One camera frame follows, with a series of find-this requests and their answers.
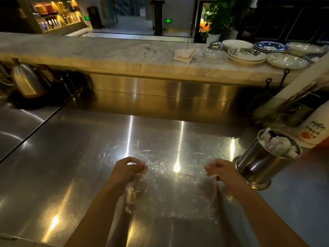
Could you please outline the person's left hand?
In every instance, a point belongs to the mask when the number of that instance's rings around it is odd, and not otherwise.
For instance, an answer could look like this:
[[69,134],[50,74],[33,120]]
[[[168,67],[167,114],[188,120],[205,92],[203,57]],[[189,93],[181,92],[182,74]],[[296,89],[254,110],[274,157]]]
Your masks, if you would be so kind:
[[109,186],[113,188],[115,192],[121,195],[124,193],[127,184],[130,182],[131,181],[128,180],[127,157],[126,157],[116,162],[112,170],[112,173],[109,176],[107,184],[109,184]]

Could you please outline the person's right hand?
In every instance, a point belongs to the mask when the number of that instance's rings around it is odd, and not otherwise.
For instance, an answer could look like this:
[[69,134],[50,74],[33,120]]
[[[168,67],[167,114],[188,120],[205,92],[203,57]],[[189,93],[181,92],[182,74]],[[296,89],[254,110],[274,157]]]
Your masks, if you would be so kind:
[[233,163],[227,160],[222,160],[221,182],[224,183],[228,193],[235,199],[241,198],[244,192],[250,188],[238,173]]

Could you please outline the clear plastic wrap sheet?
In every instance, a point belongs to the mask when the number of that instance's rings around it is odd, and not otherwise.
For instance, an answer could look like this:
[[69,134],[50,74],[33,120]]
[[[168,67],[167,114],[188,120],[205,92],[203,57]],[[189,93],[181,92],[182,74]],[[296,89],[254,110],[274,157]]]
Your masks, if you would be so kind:
[[126,186],[125,212],[159,218],[214,220],[216,179],[206,175],[211,159],[203,153],[143,150],[147,171]]

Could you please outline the person's right forearm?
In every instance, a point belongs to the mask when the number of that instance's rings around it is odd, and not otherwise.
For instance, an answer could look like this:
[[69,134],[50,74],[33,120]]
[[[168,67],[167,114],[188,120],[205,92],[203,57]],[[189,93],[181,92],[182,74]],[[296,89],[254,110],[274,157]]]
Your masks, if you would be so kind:
[[232,196],[242,206],[261,247],[310,247],[248,185]]

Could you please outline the person's left forearm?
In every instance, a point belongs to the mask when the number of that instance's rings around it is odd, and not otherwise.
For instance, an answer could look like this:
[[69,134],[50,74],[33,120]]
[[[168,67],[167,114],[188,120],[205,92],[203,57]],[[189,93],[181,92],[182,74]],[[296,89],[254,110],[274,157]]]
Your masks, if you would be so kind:
[[64,247],[105,247],[115,208],[127,183],[106,183]]

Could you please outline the steel cylindrical canister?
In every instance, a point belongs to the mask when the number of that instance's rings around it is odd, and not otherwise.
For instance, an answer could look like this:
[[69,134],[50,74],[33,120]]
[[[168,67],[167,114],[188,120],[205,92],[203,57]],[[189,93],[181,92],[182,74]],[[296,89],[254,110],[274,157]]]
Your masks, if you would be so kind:
[[267,189],[272,178],[296,159],[285,159],[269,153],[256,137],[243,154],[233,160],[233,164],[251,188],[261,191]]

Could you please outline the folded paper napkins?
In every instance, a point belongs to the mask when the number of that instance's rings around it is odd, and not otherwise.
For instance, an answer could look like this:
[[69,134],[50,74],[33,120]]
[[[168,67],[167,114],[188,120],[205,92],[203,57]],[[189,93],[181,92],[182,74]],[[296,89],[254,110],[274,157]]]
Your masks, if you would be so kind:
[[198,52],[199,49],[178,49],[175,51],[174,60],[189,64],[195,61]]

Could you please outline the leaf print plate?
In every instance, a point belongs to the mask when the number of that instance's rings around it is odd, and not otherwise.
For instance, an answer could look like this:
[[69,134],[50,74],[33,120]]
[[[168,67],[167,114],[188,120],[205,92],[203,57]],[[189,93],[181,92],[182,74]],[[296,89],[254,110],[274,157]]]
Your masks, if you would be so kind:
[[266,60],[266,54],[256,49],[231,48],[228,56],[234,63],[244,66],[253,66]]

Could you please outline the long white wrap roll box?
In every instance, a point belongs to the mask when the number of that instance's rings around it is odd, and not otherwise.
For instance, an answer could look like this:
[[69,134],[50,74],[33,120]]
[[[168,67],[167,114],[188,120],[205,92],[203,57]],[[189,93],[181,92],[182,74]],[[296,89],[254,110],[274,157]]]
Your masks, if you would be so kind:
[[310,83],[314,82],[316,79],[320,78],[323,74],[329,72],[329,51],[316,63],[310,66],[308,69],[299,74],[289,85],[287,85],[282,91],[280,91],[275,99],[272,99],[274,107],[277,107],[285,102],[285,100],[290,99],[295,94],[299,93],[308,86]]

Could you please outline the pale green glazed plate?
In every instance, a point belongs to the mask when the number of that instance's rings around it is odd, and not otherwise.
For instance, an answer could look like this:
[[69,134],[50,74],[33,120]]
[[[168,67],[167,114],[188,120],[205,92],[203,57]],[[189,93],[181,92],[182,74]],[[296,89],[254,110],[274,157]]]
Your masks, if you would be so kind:
[[281,69],[300,70],[309,66],[304,59],[287,53],[267,54],[266,61],[270,65]]

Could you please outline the stack of blue rimmed plates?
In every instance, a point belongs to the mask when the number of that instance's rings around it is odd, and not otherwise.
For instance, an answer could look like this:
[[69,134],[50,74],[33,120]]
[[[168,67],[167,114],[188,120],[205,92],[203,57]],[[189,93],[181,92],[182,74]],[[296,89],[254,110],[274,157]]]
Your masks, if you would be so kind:
[[285,44],[274,41],[258,41],[253,43],[253,48],[266,53],[287,53],[289,47]]

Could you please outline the dark rimmed plate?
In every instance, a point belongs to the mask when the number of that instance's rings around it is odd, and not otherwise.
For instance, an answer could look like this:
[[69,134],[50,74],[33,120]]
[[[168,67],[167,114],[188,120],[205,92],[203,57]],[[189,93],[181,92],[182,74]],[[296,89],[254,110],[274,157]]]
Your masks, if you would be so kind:
[[322,53],[309,53],[302,57],[303,60],[305,60],[308,64],[313,65],[316,63],[320,58],[322,58],[326,52]]

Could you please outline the large white shallow plate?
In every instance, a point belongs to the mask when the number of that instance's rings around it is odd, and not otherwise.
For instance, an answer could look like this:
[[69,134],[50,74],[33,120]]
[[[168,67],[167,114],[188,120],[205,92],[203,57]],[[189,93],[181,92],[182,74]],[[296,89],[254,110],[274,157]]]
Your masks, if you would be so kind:
[[286,43],[288,47],[288,53],[291,55],[295,55],[298,57],[306,56],[307,54],[323,54],[326,52],[325,47],[321,47],[318,45],[313,45],[309,43],[302,42],[288,42]]

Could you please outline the green potted plant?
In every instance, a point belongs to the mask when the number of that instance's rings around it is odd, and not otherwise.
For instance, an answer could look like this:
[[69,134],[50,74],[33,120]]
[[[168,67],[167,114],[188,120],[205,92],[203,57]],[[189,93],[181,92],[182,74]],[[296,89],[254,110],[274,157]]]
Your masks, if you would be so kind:
[[206,25],[209,30],[204,35],[206,44],[214,41],[237,39],[243,31],[250,13],[252,0],[212,0]]

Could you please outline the black waste bin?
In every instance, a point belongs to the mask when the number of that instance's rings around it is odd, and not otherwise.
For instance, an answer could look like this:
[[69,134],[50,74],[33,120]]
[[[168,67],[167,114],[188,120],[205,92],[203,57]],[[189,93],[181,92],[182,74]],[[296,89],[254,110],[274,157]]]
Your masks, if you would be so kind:
[[101,29],[102,22],[97,7],[87,7],[89,20],[93,29]]

